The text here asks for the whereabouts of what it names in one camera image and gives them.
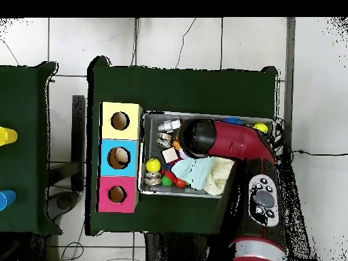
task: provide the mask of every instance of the robot control panel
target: robot control panel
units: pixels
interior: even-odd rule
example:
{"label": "robot control panel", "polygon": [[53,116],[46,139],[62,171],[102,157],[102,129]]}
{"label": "robot control panel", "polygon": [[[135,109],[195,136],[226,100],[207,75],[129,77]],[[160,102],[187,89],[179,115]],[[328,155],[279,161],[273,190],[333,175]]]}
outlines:
{"label": "robot control panel", "polygon": [[266,227],[279,222],[277,189],[267,175],[256,175],[249,182],[249,216]]}

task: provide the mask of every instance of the green table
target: green table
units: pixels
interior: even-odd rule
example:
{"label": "green table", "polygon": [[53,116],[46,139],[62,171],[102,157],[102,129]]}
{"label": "green table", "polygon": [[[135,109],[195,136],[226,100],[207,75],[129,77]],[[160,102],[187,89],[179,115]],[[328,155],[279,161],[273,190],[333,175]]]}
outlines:
{"label": "green table", "polygon": [[141,194],[132,214],[95,212],[99,103],[138,103],[143,110],[273,118],[277,70],[166,70],[110,67],[96,57],[88,68],[86,233],[106,231],[209,234],[219,200]]}
{"label": "green table", "polygon": [[0,147],[0,190],[17,201],[0,211],[0,232],[60,234],[46,215],[48,131],[46,87],[56,63],[0,67],[0,126],[13,128],[17,142]]}

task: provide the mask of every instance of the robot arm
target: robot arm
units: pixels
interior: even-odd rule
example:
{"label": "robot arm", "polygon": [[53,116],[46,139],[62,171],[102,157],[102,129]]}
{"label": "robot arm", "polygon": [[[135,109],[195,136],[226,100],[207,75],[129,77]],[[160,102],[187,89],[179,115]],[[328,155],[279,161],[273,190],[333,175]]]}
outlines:
{"label": "robot arm", "polygon": [[218,156],[243,163],[243,176],[238,179],[238,223],[230,242],[233,261],[285,261],[275,158],[262,134],[238,124],[189,119],[181,124],[178,140],[191,158]]}

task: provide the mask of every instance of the yellow cup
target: yellow cup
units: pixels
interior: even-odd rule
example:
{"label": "yellow cup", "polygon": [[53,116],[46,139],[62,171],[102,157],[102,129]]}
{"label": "yellow cup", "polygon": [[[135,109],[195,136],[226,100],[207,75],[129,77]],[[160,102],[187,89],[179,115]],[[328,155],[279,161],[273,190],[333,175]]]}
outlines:
{"label": "yellow cup", "polygon": [[0,146],[16,142],[18,138],[15,130],[0,126]]}

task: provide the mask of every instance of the shape sorter box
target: shape sorter box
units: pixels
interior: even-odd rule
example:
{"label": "shape sorter box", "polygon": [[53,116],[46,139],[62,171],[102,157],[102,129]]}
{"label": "shape sorter box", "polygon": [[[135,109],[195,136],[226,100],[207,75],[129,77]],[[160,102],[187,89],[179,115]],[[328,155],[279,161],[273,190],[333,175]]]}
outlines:
{"label": "shape sorter box", "polygon": [[[139,193],[137,191],[136,177],[101,177],[99,185],[99,203],[97,212],[133,213],[138,203]],[[121,203],[115,203],[110,199],[110,190],[121,187],[125,193]]]}
{"label": "shape sorter box", "polygon": [[[130,140],[102,139],[101,143],[101,174],[100,176],[129,176],[138,174],[139,142]],[[113,148],[121,147],[128,152],[128,164],[123,169],[114,169],[107,161],[109,152]]]}
{"label": "shape sorter box", "polygon": [[[139,104],[133,103],[112,103],[102,102],[102,137],[103,139],[119,139],[119,140],[139,140],[140,119],[143,112]],[[122,113],[127,119],[127,125],[122,130],[118,130],[113,126],[113,117]]]}
{"label": "shape sorter box", "polygon": [[[134,212],[139,197],[137,174],[141,113],[142,108],[138,104],[101,103],[101,135],[99,135],[101,157],[99,159],[97,212]],[[124,126],[120,126],[122,119],[125,123]],[[128,162],[124,167],[122,167],[123,164],[116,163],[115,165],[115,162],[112,164],[114,167],[112,167],[111,162],[110,164],[108,162],[108,157],[116,155],[116,151],[119,152],[116,148],[122,148],[125,150],[124,153],[128,155]],[[113,190],[114,187],[122,188],[125,198],[122,199],[121,203],[113,202],[115,199],[110,198],[110,190]]]}

